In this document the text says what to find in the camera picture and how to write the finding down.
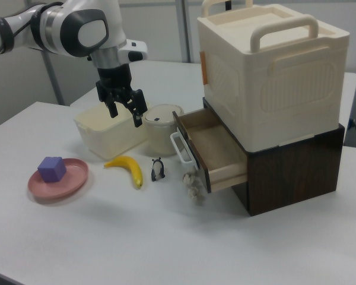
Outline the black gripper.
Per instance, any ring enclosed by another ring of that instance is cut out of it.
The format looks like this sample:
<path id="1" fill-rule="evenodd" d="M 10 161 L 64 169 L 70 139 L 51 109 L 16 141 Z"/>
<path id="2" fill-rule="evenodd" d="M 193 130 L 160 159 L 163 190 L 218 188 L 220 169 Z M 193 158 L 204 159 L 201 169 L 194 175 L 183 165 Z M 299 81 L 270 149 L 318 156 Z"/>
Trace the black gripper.
<path id="1" fill-rule="evenodd" d="M 119 102 L 126 102 L 127 109 L 131 112 L 136 128 L 142 125 L 142 116 L 146 112 L 146 101 L 141 89 L 131 88 L 131 69 L 129 64 L 123 64 L 116 68 L 98 68 L 100 80 L 96 82 L 99 101 L 105 102 L 111 118 L 118 115 L 115 96 L 119 96 Z"/>

